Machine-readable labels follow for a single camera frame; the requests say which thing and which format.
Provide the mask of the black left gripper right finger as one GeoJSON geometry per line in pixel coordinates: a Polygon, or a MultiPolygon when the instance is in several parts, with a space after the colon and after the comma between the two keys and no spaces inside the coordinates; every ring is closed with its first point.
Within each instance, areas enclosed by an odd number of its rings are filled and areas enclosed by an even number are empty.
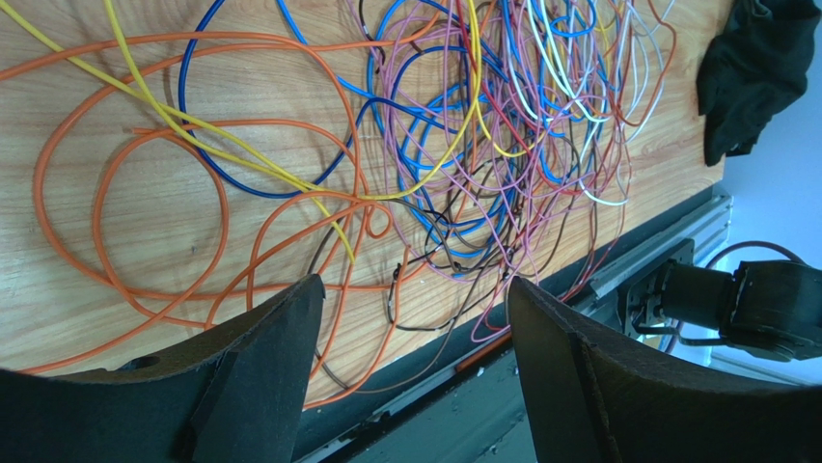
{"type": "Polygon", "coordinates": [[[508,288],[512,341],[541,462],[817,462],[821,390],[705,368],[508,288]]]}

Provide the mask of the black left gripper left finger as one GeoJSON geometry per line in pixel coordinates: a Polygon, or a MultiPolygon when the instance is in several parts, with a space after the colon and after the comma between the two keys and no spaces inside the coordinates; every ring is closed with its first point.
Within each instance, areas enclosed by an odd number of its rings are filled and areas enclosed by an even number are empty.
{"type": "Polygon", "coordinates": [[[5,462],[288,462],[325,297],[317,275],[114,370],[1,373],[5,462]]]}

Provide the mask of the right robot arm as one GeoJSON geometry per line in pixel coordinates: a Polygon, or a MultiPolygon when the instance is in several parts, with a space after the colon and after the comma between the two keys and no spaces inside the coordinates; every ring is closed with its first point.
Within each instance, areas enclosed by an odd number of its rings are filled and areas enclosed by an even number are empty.
{"type": "Polygon", "coordinates": [[[689,346],[726,346],[789,362],[821,356],[821,271],[788,260],[743,261],[732,273],[668,263],[657,279],[665,318],[718,333],[679,337],[689,346]]]}

